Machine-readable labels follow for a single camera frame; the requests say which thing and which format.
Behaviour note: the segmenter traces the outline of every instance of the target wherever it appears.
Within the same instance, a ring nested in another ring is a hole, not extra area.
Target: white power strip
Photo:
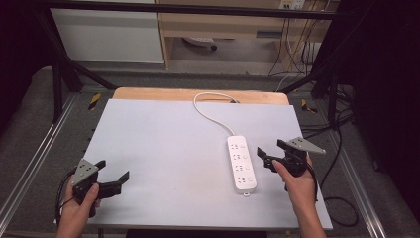
[[[228,137],[228,149],[235,191],[242,193],[244,196],[248,196],[257,187],[257,180],[245,137]]]

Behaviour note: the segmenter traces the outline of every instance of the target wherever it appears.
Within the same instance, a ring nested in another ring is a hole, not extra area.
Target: human hand
[[[280,162],[272,161],[275,169],[286,183],[287,191],[295,212],[315,208],[315,181],[306,170],[301,177],[294,177]],[[307,163],[312,167],[312,161],[307,157]]]
[[[95,203],[99,192],[99,185],[95,183],[86,193],[81,205],[79,205],[73,199],[71,180],[73,180],[73,177],[71,177],[65,189],[64,202],[68,201],[68,203],[62,207],[61,221],[56,232],[57,238],[81,237],[83,228],[89,218],[90,207]]]
[[[315,181],[311,174],[306,170],[301,177],[296,178],[282,163],[278,161],[272,161],[272,163],[286,183],[293,210],[299,222],[301,237],[327,237],[315,208]],[[307,157],[307,163],[312,167],[309,157]]]

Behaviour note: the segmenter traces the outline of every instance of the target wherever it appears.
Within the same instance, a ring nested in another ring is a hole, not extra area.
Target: electrical outlet
[[[305,0],[293,0],[290,9],[291,10],[301,10],[305,4]]]
[[[245,137],[228,137],[228,149],[235,191],[248,196],[257,187],[257,181]]]
[[[278,5],[278,9],[291,9],[293,5],[293,0],[280,0],[280,5]]]
[[[240,172],[240,171],[243,171],[243,170],[244,170],[243,166],[235,166],[235,171],[236,172]]]

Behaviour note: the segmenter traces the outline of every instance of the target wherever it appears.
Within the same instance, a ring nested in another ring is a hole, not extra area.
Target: table
[[[102,201],[97,215],[89,219],[90,225],[217,230],[298,227],[284,184],[277,174],[263,167],[263,161],[257,156],[252,156],[258,182],[256,191],[249,197],[234,192],[226,131],[194,114],[191,100],[198,92],[203,90],[116,90],[84,159],[92,163],[98,158],[107,161],[109,168],[99,173],[99,181],[117,179],[126,170],[130,170],[131,178],[124,184],[121,195]],[[217,92],[234,96],[241,103],[200,102],[199,106],[206,112],[219,112],[218,118],[234,125],[237,132],[247,138],[251,155],[256,153],[257,145],[268,152],[280,151],[275,145],[277,134],[270,135],[280,127],[273,122],[283,125],[281,139],[292,139],[300,134],[294,110],[287,105],[284,94]],[[211,95],[203,95],[200,100],[213,99],[230,101]],[[256,108],[262,113],[255,113]],[[282,116],[269,115],[273,111]],[[268,118],[260,123],[266,113]],[[240,121],[237,115],[245,115],[247,119]],[[321,201],[317,202],[321,223],[325,229],[332,229],[321,193],[318,200]]]

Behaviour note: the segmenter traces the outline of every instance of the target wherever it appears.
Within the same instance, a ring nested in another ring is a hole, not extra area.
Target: metal frame
[[[120,2],[92,2],[92,1],[68,1],[68,0],[38,0],[32,1],[31,10],[36,21],[35,28],[40,29],[52,46],[55,60],[53,65],[54,87],[54,117],[53,122],[59,118],[62,112],[62,93],[60,81],[64,79],[71,91],[80,91],[83,87],[76,72],[82,73],[90,79],[98,82],[108,89],[116,89],[118,86],[109,83],[85,67],[73,61],[66,53],[58,33],[53,30],[46,10],[55,9],[78,9],[96,11],[122,11],[122,12],[154,12],[154,13],[178,13],[178,14],[208,14],[227,16],[271,17],[271,18],[295,18],[295,19],[318,19],[333,21],[354,21],[357,15],[353,13],[339,12],[313,12],[283,9],[261,9],[240,7],[216,7],[216,6],[192,6],[171,4],[145,4],[145,3],[120,3]]]

